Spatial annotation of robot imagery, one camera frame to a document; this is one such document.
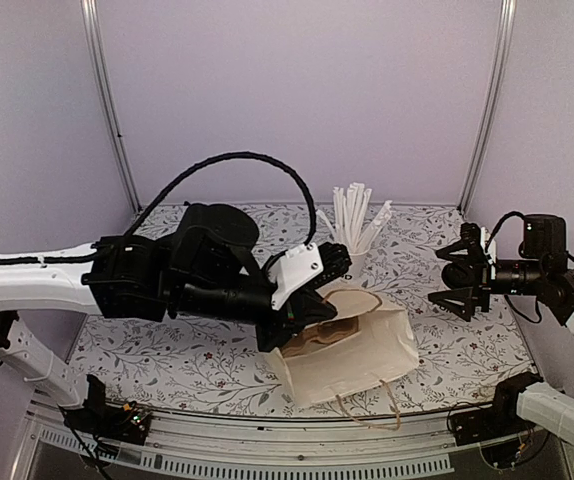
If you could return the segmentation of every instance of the table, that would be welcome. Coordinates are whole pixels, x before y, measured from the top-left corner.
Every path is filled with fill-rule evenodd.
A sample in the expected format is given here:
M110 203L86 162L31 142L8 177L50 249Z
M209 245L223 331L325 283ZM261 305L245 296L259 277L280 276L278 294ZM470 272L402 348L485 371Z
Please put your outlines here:
M308 219L301 205L240 206L258 223L259 262L301 243ZM329 212L329 207L322 206ZM184 207L157 208L139 234L173 232ZM377 208L370 207L367 219ZM403 414L444 410L458 402L483 403L495 385L535 366L515 319L502 299L471 322L438 309L427 294L445 287L444 262L434 251L458 238L463 222L453 207L396 207L370 251L360 284L404 305L420 353L420 366L391 384ZM315 241L328 240L320 224ZM220 415L321 418L343 416L336 403L297 408L255 350L253 328L185 317L162 323L89 317L71 365L107 385L110 399L135 399L163 410ZM352 415L389 414L383 388L346 399Z

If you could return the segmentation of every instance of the brown paper bag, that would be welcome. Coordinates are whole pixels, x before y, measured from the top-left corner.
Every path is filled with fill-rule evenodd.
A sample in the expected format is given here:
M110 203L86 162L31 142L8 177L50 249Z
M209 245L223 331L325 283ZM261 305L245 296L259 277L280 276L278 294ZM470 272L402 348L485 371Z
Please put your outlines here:
M387 382L418 366L418 350L404 307L338 283L319 293L336 307L336 318L306 328L295 342L265 354L297 406L340 403L343 397L380 385L389 389ZM335 322L339 327L330 329L328 324ZM390 390L388 394L393 401Z

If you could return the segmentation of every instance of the white wall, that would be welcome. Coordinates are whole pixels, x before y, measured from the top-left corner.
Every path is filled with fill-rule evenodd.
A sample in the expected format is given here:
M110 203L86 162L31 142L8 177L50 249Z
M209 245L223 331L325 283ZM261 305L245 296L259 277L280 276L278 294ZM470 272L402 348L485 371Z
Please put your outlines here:
M0 252L93 241L118 233L128 217L80 2L0 1ZM61 356L81 320L62 312L23 317ZM0 368L0 479L31 393Z
M364 181L377 199L456 204L501 2L103 0L107 65L144 203L233 150L289 163L318 200ZM203 171L184 200L301 201L268 166Z
M469 217L492 226L509 210L567 220L574 254L574 2L518 2L508 70ZM520 221L501 253L516 255ZM521 302L533 311L533 301ZM574 338L551 315L522 322L547 379L574 395Z

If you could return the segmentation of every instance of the paper bag handle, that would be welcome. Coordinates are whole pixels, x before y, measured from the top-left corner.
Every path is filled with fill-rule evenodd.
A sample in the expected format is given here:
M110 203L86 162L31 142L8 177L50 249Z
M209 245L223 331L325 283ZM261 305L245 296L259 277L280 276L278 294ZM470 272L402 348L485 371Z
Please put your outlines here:
M367 428L376 428L379 430L389 430L389 431L395 432L395 431L400 429L400 425L401 425L400 410L398 410L398 404L396 403L396 399L394 398L394 394L391 391L391 388L389 387L387 382L385 382L383 380L378 380L378 381L381 383L381 385L383 387L385 387L385 390L387 391L387 396L389 397L389 400L391 401L391 408L394 410L394 413L396 414L396 425L395 426L381 425L379 423L371 423L371 422L368 422L366 420L361 420L360 418L355 417L354 415L352 415L351 413L349 413L347 411L347 409L345 408L345 405L343 405L343 400L342 400L342 398L340 398L340 395L336 395L336 401L338 402L338 407L340 408L340 411L343 412L347 417L351 418L354 422L359 423L361 425L364 425Z
M373 313L376 310L378 310L380 307L383 306L383 301L382 299L376 295L374 292L370 292L369 290L364 290L362 288L338 288L336 290L332 290L330 292L327 292L327 295L325 295L325 297L323 298L323 303L327 303L329 302L329 299L331 298L331 296L335 293L340 293L340 292L361 292L361 293L368 293L369 295L371 295L372 297L374 297L376 299L376 301L378 302L378 305L376 305L374 308L367 310L366 312L361 313L361 315L366 315L368 313Z

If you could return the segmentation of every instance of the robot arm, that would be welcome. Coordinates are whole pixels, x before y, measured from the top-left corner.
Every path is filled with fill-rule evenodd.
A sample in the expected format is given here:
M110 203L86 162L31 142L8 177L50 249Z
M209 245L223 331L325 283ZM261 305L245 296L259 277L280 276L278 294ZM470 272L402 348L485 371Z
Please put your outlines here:
M489 311L492 294L535 295L574 335L574 269L567 266L571 256L566 251L565 221L550 215L511 215L524 221L522 259L498 260L495 233L466 223L458 242L437 251L450 262L442 275L450 290L432 293L429 300L469 321L477 308ZM574 445L574 399L532 373L501 382L489 409L454 415L451 425L457 441L471 443L521 429L520 419Z
M255 222L237 208L193 204L176 232L158 240L123 235L68 250L0 255L0 359L48 393L72 428L143 443L147 416L140 412L133 415L137 421L125 422L125 412L106 405L102 382L55 356L16 311L151 321L165 314L211 316L253 324L259 350L270 351L336 315L315 289L346 273L350 260L342 245L309 243L261 269L251 253L258 235Z

